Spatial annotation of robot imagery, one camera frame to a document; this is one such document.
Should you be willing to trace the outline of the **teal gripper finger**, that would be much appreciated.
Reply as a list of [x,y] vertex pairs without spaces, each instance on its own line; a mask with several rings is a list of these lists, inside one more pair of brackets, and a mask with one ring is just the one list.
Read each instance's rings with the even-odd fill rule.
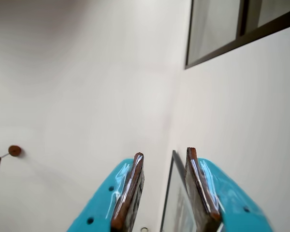
[[259,206],[219,167],[187,148],[185,182],[198,232],[271,232]]
[[103,181],[69,232],[131,232],[144,187],[144,155],[124,159]]

